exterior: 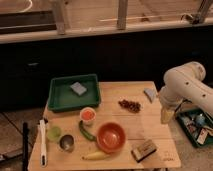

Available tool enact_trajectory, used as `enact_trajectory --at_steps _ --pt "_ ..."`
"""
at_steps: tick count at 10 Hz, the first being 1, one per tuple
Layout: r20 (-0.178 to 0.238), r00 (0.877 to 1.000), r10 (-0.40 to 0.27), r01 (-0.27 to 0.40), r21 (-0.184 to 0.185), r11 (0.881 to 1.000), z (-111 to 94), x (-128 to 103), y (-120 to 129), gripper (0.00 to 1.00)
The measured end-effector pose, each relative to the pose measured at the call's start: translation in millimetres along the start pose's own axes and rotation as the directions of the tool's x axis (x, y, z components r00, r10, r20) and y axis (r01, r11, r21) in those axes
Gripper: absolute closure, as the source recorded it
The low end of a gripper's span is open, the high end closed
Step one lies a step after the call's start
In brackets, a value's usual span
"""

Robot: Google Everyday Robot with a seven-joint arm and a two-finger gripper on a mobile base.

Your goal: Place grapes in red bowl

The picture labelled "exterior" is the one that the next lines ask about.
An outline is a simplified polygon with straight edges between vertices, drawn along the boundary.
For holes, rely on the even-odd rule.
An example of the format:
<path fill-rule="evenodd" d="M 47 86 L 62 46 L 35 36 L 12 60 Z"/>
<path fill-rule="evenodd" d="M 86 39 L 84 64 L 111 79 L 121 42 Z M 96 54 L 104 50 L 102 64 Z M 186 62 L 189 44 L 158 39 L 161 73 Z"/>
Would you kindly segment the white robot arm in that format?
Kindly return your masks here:
<path fill-rule="evenodd" d="M 169 123 L 184 99 L 213 117 L 213 88 L 203 83 L 205 76 L 206 70 L 199 62 L 188 62 L 165 72 L 164 86 L 158 93 L 162 124 Z"/>

